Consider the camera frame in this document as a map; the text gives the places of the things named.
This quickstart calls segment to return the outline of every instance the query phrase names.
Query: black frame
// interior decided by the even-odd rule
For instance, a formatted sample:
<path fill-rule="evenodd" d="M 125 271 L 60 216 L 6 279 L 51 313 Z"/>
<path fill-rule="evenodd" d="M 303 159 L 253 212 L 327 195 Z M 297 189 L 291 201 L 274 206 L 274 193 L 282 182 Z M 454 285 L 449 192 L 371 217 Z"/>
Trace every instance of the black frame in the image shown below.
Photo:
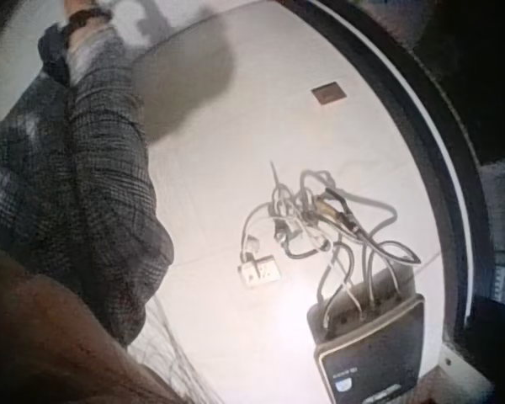
<path fill-rule="evenodd" d="M 306 0 L 282 2 L 337 48 L 375 91 L 398 126 L 423 177 L 433 207 L 445 278 L 444 339 L 463 343 L 468 294 L 491 297 L 494 255 L 478 163 L 449 101 L 421 64 L 370 16 L 340 0 L 319 3 L 348 21 L 387 56 L 432 118 L 454 164 L 471 232 L 474 288 L 468 290 L 467 246 L 453 179 L 423 115 L 393 71 L 351 30 Z"/>

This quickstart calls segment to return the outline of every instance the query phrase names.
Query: black router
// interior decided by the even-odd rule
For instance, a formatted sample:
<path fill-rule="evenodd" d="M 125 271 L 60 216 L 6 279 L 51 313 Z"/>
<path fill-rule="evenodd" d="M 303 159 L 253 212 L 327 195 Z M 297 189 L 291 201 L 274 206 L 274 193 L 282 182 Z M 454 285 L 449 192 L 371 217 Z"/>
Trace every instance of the black router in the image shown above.
<path fill-rule="evenodd" d="M 387 270 L 375 276 L 375 308 L 360 315 L 344 296 L 333 305 L 330 325 L 322 325 L 325 305 L 308 313 L 316 341 L 315 360 L 334 404 L 376 404 L 411 390 L 421 366 L 424 299 L 415 293 L 412 270 L 395 268 L 401 293 L 392 288 Z M 366 304 L 364 284 L 352 292 Z"/>

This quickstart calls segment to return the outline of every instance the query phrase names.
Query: electrical outlet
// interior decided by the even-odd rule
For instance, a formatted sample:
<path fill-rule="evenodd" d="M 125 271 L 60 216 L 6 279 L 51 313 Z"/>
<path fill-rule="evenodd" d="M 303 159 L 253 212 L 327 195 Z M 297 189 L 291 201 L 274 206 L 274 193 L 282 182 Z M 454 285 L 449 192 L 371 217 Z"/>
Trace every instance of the electrical outlet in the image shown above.
<path fill-rule="evenodd" d="M 273 256 L 258 261 L 248 261 L 239 267 L 238 272 L 248 288 L 255 288 L 280 279 L 280 271 Z"/>

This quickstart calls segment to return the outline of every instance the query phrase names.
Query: plaid pants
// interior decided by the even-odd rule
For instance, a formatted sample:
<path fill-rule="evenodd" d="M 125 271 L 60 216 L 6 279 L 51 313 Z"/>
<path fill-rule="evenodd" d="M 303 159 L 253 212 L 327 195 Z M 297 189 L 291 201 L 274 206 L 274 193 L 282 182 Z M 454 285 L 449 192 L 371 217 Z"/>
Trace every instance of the plaid pants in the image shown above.
<path fill-rule="evenodd" d="M 0 249 L 78 294 L 128 345 L 173 261 L 123 43 L 111 27 L 45 73 L 0 122 Z"/>

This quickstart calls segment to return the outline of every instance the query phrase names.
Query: white tile floor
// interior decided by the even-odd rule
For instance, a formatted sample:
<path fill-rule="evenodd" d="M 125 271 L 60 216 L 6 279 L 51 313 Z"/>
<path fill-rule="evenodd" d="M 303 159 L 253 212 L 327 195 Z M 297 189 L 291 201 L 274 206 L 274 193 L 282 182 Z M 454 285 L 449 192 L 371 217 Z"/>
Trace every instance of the white tile floor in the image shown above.
<path fill-rule="evenodd" d="M 147 3 L 123 0 L 116 23 L 135 54 L 242 3 L 157 0 L 150 4 L 166 20 L 158 24 L 149 13 L 146 30 L 155 34 L 144 35 L 139 22 Z M 39 34 L 60 18 L 59 7 L 48 4 L 25 2 L 4 32 L 0 118 L 38 70 Z M 332 81 L 348 97 L 322 107 L 311 89 Z M 416 279 L 427 302 L 421 374 L 436 365 L 444 288 L 428 197 L 391 117 L 343 56 L 296 16 L 260 2 L 175 35 L 138 61 L 136 82 L 146 103 L 157 214 L 176 246 L 176 263 L 157 297 L 192 362 L 226 402 L 328 402 L 306 324 L 323 258 L 291 262 L 271 242 L 272 229 L 259 226 L 261 254 L 276 257 L 283 279 L 245 290 L 237 274 L 243 220 L 274 186 L 270 161 L 294 190 L 302 170 L 324 169 L 341 188 L 398 210 L 398 222 L 380 236 L 405 242 L 431 262 Z M 368 228 L 385 218 L 353 207 Z M 354 282 L 359 277 L 357 270 Z M 158 343 L 148 325 L 135 346 L 153 352 Z M 162 371 L 156 355 L 143 356 Z"/>

